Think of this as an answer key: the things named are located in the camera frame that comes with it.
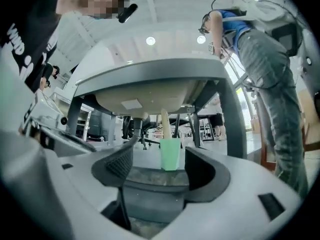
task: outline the black chair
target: black chair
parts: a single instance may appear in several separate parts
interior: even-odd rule
[[[157,122],[151,122],[150,116],[148,116],[145,120],[143,120],[141,137],[138,141],[138,142],[142,143],[143,150],[147,150],[146,143],[148,143],[149,146],[151,146],[151,144],[160,145],[160,142],[158,142],[158,141],[145,138],[147,131],[149,129],[157,128],[157,126],[158,126]],[[132,138],[133,135],[134,135],[134,121],[131,120],[131,116],[124,116],[123,124],[122,124],[122,138],[124,140],[127,140],[128,138]]]

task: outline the gray jeans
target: gray jeans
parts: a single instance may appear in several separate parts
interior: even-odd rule
[[[257,88],[263,136],[275,153],[275,175],[308,193],[300,129],[301,113],[286,49],[267,34],[252,29],[238,41],[239,56]]]

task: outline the blue shirt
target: blue shirt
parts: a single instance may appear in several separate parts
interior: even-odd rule
[[[222,14],[222,18],[230,18],[230,17],[236,17],[233,12],[227,11],[227,10],[215,10]],[[236,31],[236,35],[233,38],[233,49],[236,52],[236,54],[239,57],[239,51],[238,51],[238,40],[240,37],[240,34],[245,31],[249,30],[250,27],[242,20],[235,20],[235,21],[225,21],[222,23],[223,25],[223,31]]]

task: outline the black knob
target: black knob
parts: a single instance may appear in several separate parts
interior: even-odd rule
[[[61,118],[61,124],[64,126],[68,123],[68,119],[66,117]]]

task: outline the green cup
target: green cup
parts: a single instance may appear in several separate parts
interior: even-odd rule
[[[175,171],[180,160],[179,138],[160,139],[161,168],[165,171]]]

